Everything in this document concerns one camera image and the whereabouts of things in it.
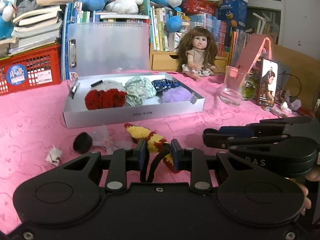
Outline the red plastic crate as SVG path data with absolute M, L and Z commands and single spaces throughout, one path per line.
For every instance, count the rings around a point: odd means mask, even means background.
M 60 45 L 51 44 L 1 60 L 1 95 L 58 85 Z

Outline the clear glass cup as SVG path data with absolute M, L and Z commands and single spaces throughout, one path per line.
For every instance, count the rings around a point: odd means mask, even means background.
M 240 106 L 248 73 L 242 69 L 227 66 L 225 79 L 220 90 L 220 100 L 230 106 Z

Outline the black round cap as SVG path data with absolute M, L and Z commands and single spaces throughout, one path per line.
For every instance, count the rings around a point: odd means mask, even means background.
M 92 144 L 92 137 L 88 133 L 82 132 L 74 139 L 73 150 L 79 154 L 85 154 L 90 150 Z

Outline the blue white plush left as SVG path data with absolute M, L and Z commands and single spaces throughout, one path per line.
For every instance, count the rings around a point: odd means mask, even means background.
M 12 20 L 16 14 L 16 7 L 9 1 L 1 2 L 0 16 L 0 38 L 5 40 L 11 38 L 11 33 L 14 29 Z

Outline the white shallow box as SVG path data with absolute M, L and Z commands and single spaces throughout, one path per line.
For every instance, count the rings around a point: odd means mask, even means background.
M 202 112 L 205 99 L 192 88 L 180 82 L 181 87 L 189 90 L 192 98 L 189 101 L 163 103 L 159 96 L 147 99 L 141 106 L 125 105 L 118 108 L 88 110 L 85 106 L 85 96 L 91 88 L 91 84 L 103 81 L 116 81 L 125 84 L 130 78 L 135 76 L 146 77 L 149 80 L 168 79 L 177 81 L 172 74 L 165 72 L 149 73 L 121 73 L 110 75 L 83 76 L 75 80 L 74 94 L 67 96 L 63 118 L 67 128 L 83 128 L 91 126 L 102 126 L 109 124 L 120 124 L 148 119 L 164 118 L 175 115 L 184 115 Z

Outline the smartphone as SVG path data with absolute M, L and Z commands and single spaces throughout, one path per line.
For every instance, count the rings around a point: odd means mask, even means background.
M 262 60 L 261 79 L 258 93 L 258 105 L 273 107 L 277 89 L 278 64 L 264 58 Z

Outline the wooden drawer organizer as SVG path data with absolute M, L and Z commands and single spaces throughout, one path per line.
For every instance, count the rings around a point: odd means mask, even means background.
M 224 73 L 229 52 L 224 51 L 222 56 L 215 58 L 216 73 Z M 172 51 L 155 51 L 153 44 L 149 44 L 149 65 L 150 69 L 157 72 L 181 72 L 178 64 L 178 54 Z

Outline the row of upright books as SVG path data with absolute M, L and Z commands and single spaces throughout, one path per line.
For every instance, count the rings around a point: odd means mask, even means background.
M 230 34 L 229 22 L 221 21 L 214 15 L 200 14 L 185 14 L 177 11 L 182 24 L 179 32 L 167 32 L 167 20 L 174 16 L 175 10 L 169 7 L 162 7 L 151 0 L 143 0 L 143 4 L 138 6 L 138 14 L 148 16 L 147 20 L 143 20 L 149 25 L 149 42 L 153 44 L 155 51 L 172 51 L 177 52 L 177 47 L 180 39 L 196 26 L 206 28 L 213 35 L 217 45 L 217 56 L 222 56 L 223 52 L 229 52 L 227 42 L 230 40 L 227 35 Z M 89 23 L 89 22 L 115 22 L 120 19 L 118 16 L 107 18 L 109 14 L 106 10 L 101 11 L 83 11 L 81 2 L 74 2 L 68 7 L 69 23 L 65 29 L 65 56 L 67 60 L 67 30 L 70 24 Z

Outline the stack of books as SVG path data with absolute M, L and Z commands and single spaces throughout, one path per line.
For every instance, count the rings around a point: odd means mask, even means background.
M 1 58 L 55 42 L 60 36 L 63 6 L 72 1 L 24 0 L 14 5 L 14 29 L 11 38 L 1 40 Z

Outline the red knitted scrunchie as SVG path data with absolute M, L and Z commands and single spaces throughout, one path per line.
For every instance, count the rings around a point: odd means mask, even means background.
M 88 110 L 123 107 L 127 93 L 116 88 L 104 90 L 90 90 L 85 96 L 85 105 Z

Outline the white fluffy scrunchie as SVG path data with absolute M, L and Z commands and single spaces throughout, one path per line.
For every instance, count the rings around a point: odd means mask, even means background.
M 113 80 L 103 80 L 102 83 L 94 86 L 91 88 L 91 90 L 104 90 L 104 91 L 108 91 L 111 89 L 117 89 L 118 91 L 125 91 L 124 86 L 122 85 L 122 83 L 117 82 L 117 81 L 113 81 Z

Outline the long haired baby doll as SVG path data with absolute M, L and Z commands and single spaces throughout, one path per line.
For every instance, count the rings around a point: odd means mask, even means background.
M 196 26 L 186 33 L 177 47 L 178 66 L 182 73 L 196 81 L 215 75 L 217 45 L 211 33 Z

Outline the black binder clip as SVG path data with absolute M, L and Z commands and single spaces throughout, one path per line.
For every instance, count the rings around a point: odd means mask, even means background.
M 74 96 L 76 94 L 76 91 L 79 87 L 80 83 L 79 81 L 76 79 L 76 80 L 68 80 L 67 81 L 67 87 L 68 87 L 68 90 L 69 90 L 69 93 L 68 93 L 68 96 L 72 99 L 74 99 Z

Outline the crumpled white paper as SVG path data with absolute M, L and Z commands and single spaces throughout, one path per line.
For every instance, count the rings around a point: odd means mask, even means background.
M 49 153 L 46 156 L 46 162 L 50 163 L 53 166 L 58 167 L 60 164 L 60 159 L 62 156 L 62 151 L 55 146 L 49 150 Z

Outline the pink stand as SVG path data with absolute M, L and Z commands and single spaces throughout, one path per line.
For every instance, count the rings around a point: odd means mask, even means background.
M 261 55 L 267 59 L 272 59 L 272 38 L 269 35 L 252 34 L 248 44 L 244 47 L 235 64 L 235 68 L 247 73 L 255 65 Z

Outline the purple fluffy scrunchie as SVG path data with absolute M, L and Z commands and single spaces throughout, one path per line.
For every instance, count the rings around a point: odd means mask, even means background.
M 182 101 L 190 101 L 193 97 L 193 93 L 189 92 L 184 87 L 176 87 L 171 88 L 162 95 L 162 102 L 171 103 L 171 102 L 182 102 Z

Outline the green checked scrunchie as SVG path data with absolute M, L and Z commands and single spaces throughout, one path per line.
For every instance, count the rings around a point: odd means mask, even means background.
M 126 102 L 130 106 L 141 106 L 146 99 L 153 98 L 157 91 L 152 82 L 141 76 L 132 77 L 125 83 Z

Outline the blue cardboard box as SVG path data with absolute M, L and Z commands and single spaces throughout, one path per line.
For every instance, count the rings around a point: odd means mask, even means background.
M 219 0 L 218 19 L 231 23 L 232 27 L 246 27 L 247 2 L 244 0 Z

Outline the red basket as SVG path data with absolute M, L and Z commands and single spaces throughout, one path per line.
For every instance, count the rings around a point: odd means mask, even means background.
M 217 5 L 205 0 L 183 0 L 181 9 L 185 14 L 215 14 Z

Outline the translucent clipboard folder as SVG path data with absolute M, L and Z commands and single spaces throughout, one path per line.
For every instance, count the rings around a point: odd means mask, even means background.
M 149 26 L 135 22 L 70 24 L 66 78 L 149 70 Z

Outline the blue floral scrunchie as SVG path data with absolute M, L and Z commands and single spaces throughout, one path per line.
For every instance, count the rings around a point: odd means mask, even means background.
M 165 92 L 172 88 L 180 87 L 180 83 L 178 81 L 169 80 L 169 79 L 154 80 L 151 83 L 157 93 Z

